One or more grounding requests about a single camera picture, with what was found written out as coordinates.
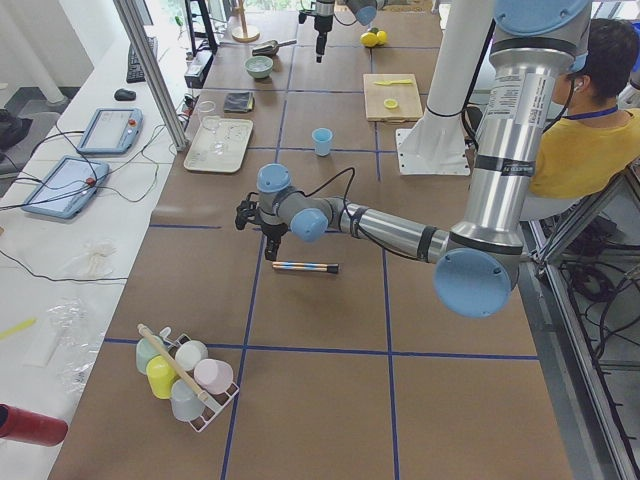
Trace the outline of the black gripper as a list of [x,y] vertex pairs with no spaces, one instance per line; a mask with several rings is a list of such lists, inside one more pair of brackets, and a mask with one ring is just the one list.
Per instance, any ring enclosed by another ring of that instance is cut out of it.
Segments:
[[278,225],[263,224],[261,229],[267,238],[265,259],[268,261],[276,261],[281,239],[288,232],[288,226],[285,223]]
[[314,18],[314,29],[319,32],[316,38],[315,52],[316,62],[321,63],[326,49],[327,33],[332,30],[333,16],[316,15]]

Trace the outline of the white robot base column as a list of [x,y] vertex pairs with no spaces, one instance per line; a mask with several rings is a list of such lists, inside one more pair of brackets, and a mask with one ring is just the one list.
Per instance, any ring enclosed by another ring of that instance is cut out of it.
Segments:
[[468,175],[462,113],[494,15],[493,1],[453,1],[423,117],[399,129],[402,175]]

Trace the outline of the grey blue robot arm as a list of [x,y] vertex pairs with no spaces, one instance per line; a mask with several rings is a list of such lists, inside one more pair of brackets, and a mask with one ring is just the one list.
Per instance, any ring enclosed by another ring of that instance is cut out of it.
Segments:
[[[354,17],[354,23],[363,26],[369,25],[375,19],[377,11],[381,10],[386,1],[377,0],[346,0],[341,1],[348,11]],[[335,5],[333,0],[311,1],[310,6],[305,8],[302,6],[298,10],[298,22],[304,24],[308,18],[313,19],[313,26],[317,32],[315,44],[316,62],[321,63],[325,55],[328,34],[332,31],[333,21],[335,17]]]
[[295,187],[288,169],[262,167],[251,222],[275,259],[281,238],[312,242],[330,229],[430,263],[443,305],[488,317],[508,302],[523,259],[519,221],[559,76],[587,56],[586,1],[455,1],[423,117],[397,141],[404,174],[465,173],[467,186],[438,182],[421,195],[435,225]]

